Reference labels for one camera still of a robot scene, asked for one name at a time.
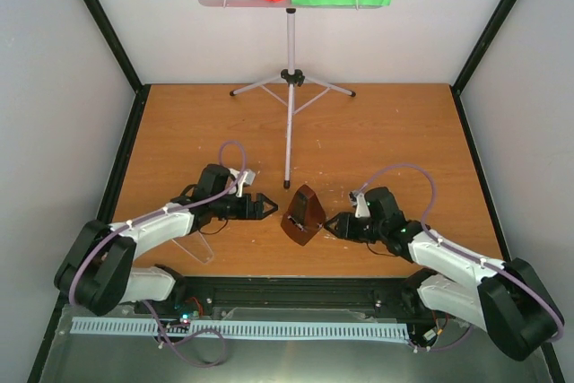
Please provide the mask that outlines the brown wooden metronome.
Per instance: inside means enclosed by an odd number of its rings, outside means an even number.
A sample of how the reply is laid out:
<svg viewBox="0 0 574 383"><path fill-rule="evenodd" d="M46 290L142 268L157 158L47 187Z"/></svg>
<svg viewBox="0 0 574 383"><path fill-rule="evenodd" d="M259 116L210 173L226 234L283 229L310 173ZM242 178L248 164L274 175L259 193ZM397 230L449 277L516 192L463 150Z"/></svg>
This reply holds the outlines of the brown wooden metronome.
<svg viewBox="0 0 574 383"><path fill-rule="evenodd" d="M283 214L281 228L296 244L304 247L323 228L326 212L317 194L308 185L295 192L287 211Z"/></svg>

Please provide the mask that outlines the clear plastic metronome cover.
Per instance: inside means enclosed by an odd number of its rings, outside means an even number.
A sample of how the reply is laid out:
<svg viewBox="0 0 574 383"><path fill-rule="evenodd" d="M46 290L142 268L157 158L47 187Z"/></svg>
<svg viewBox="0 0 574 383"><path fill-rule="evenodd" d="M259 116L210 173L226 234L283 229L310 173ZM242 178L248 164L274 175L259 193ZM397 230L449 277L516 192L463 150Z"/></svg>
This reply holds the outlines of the clear plastic metronome cover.
<svg viewBox="0 0 574 383"><path fill-rule="evenodd" d="M214 258L213 249L200 231L175 238L171 242L185 257L191 258L201 265L209 264Z"/></svg>

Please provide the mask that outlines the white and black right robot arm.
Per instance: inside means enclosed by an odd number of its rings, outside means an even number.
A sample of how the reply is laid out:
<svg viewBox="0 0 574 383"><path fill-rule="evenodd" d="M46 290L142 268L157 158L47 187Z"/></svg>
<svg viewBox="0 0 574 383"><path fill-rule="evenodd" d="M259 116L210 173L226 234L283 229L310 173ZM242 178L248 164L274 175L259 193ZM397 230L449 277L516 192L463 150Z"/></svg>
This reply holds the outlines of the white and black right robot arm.
<svg viewBox="0 0 574 383"><path fill-rule="evenodd" d="M535 269L524 259L503 261L473 252L428 225L408 220L385 187L350 194L352 211L328 220L338 239L382 243L421 266L413 281L415 308L440 311L482 329L515 361L564 332L564 318Z"/></svg>

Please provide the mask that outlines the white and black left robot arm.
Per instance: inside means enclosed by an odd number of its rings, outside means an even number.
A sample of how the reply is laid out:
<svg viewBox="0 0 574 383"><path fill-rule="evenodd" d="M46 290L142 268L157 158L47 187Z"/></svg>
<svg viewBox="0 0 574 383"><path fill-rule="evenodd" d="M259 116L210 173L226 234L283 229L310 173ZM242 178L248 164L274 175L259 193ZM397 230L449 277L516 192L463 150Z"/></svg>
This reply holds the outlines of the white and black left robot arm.
<svg viewBox="0 0 574 383"><path fill-rule="evenodd" d="M245 192L255 176L209 164L196 184L159 210L126 222L85 223L57 269L55 287L97 316L142 300L170 314L181 311L187 292L177 285L179 273L165 265L135 268L134 261L168 241L201 234L213 219L258 221L276 212L277 203L266 195Z"/></svg>

